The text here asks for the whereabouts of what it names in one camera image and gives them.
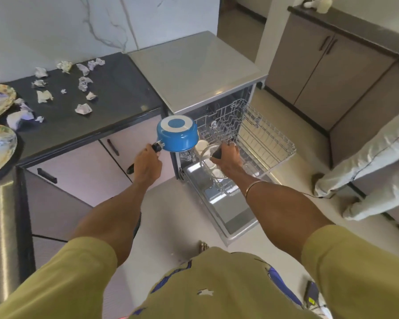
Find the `person's leg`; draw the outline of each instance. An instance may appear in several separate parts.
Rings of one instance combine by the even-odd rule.
[[[368,216],[384,213],[399,206],[399,170],[390,182],[374,190],[363,201],[347,207],[343,217],[347,220],[362,220]]]
[[[319,179],[314,195],[327,196],[347,183],[399,160],[399,115],[387,123],[356,154]]]

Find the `marble backsplash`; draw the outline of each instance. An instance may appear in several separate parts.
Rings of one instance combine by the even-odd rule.
[[[0,82],[209,30],[219,0],[0,0]]]

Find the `dishwasher rack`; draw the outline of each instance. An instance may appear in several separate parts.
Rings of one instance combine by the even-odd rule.
[[[235,142],[239,146],[244,170],[257,178],[268,174],[272,168],[296,152],[293,142],[244,99],[209,112],[195,122],[198,125],[199,138],[209,144]],[[195,149],[186,151],[183,157],[194,162],[200,161],[200,155]],[[234,195],[239,191],[228,178],[211,178],[219,190],[227,195]]]

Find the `wire rack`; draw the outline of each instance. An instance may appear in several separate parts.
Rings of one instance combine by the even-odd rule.
[[[195,120],[199,138],[209,144],[235,142],[243,161],[244,170],[260,178],[282,161],[294,155],[296,148],[285,135],[277,130],[244,99],[217,109]],[[199,161],[193,150],[186,151],[183,159]],[[213,178],[221,192],[235,194],[237,187],[230,179]]]

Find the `gold bracelet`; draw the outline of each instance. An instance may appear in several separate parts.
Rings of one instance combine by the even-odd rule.
[[[259,182],[266,182],[264,180],[257,180],[255,182],[253,182],[250,186],[248,186],[247,190],[245,191],[245,199],[247,199],[247,193],[248,191],[251,189],[251,187],[253,187],[255,184],[258,184]]]

